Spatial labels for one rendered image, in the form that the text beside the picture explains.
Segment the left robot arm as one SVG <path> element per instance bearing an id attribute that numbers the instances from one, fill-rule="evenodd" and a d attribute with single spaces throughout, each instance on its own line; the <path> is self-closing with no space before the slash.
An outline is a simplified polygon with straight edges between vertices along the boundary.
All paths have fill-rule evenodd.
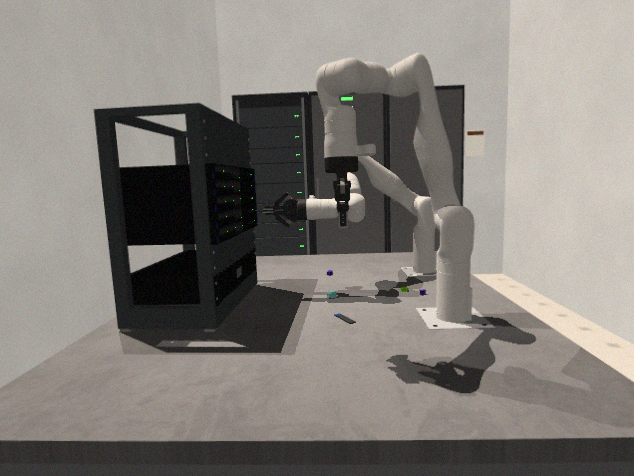
<path id="1" fill-rule="evenodd" d="M 460 205 L 455 192 L 451 148 L 426 57 L 416 53 L 389 69 L 375 62 L 342 59 L 319 68 L 316 89 L 324 114 L 325 158 L 376 154 L 374 144 L 358 146 L 355 109 L 341 105 L 340 95 L 383 93 L 406 97 L 418 91 L 420 114 L 414 148 L 440 231 L 436 317 L 454 323 L 472 320 L 470 260 L 474 218 L 469 209 Z"/>

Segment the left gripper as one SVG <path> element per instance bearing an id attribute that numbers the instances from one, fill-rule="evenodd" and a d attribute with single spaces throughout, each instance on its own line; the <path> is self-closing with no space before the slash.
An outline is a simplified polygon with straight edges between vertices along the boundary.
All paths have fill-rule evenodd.
<path id="1" fill-rule="evenodd" d="M 336 173 L 337 175 L 337 181 L 333 181 L 333 188 L 335 189 L 335 201 L 337 202 L 336 206 L 338 212 L 339 229 L 348 228 L 347 211 L 349 210 L 351 180 L 347 181 L 347 173 L 357 171 L 357 156 L 339 156 L 325 158 L 325 172 Z"/>

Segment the dark grey flat bar with blue end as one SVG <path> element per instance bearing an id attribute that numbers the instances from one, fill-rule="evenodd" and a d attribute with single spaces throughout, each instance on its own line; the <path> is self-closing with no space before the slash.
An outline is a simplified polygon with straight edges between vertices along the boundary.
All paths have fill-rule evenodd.
<path id="1" fill-rule="evenodd" d="M 338 314 L 334 314 L 334 316 L 336 316 L 336 317 L 338 317 L 338 318 L 340 318 L 340 319 L 344 320 L 345 322 L 347 322 L 347 323 L 349 323 L 349 324 L 356 323 L 356 321 L 354 321 L 354 320 L 352 320 L 352 319 L 350 319 L 350 318 L 348 318 L 348 317 L 346 317 L 346 316 L 344 316 L 344 315 L 342 315 L 342 314 L 340 314 L 340 313 L 338 313 Z"/>

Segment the black server rack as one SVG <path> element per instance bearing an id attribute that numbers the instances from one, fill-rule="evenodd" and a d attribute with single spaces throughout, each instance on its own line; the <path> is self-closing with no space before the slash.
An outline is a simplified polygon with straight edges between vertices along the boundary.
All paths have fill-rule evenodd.
<path id="1" fill-rule="evenodd" d="M 138 118 L 174 114 L 185 114 L 187 134 Z M 118 329 L 215 332 L 257 284 L 249 129 L 200 103 L 94 116 Z M 174 137 L 176 165 L 119 167 L 115 122 Z M 180 244 L 130 273 L 128 246 Z M 182 304 L 201 307 L 166 306 Z"/>

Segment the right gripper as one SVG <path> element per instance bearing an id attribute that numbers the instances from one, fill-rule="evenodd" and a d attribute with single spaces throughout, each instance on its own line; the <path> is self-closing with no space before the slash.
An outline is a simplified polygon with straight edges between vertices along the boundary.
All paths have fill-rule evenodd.
<path id="1" fill-rule="evenodd" d="M 284 205 L 278 206 L 280 202 L 283 200 L 289 199 Z M 282 197 L 280 197 L 274 206 L 266 206 L 263 208 L 263 213 L 265 215 L 275 215 L 276 220 L 281 222 L 286 227 L 290 227 L 291 223 L 296 220 L 307 220 L 306 214 L 306 201 L 307 199 L 295 199 L 291 198 L 289 193 L 285 193 Z M 283 211 L 274 211 L 278 209 L 283 209 Z M 272 210 L 272 211 L 266 211 Z M 284 215 L 290 221 L 285 221 L 279 215 Z"/>

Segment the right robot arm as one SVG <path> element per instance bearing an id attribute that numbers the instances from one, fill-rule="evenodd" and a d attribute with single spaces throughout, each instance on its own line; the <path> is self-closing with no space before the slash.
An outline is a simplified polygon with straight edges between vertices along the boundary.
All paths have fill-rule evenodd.
<path id="1" fill-rule="evenodd" d="M 399 202 L 418 217 L 417 225 L 413 228 L 413 271 L 416 273 L 436 272 L 436 225 L 430 197 L 422 197 L 410 191 L 398 176 L 370 156 L 358 156 L 358 161 L 365 167 L 376 189 Z M 348 220 L 357 223 L 365 216 L 365 198 L 361 195 L 358 178 L 348 172 L 347 180 L 351 180 Z M 335 198 L 315 199 L 314 195 L 309 196 L 306 201 L 307 220 L 336 218 L 338 216 L 336 204 Z"/>

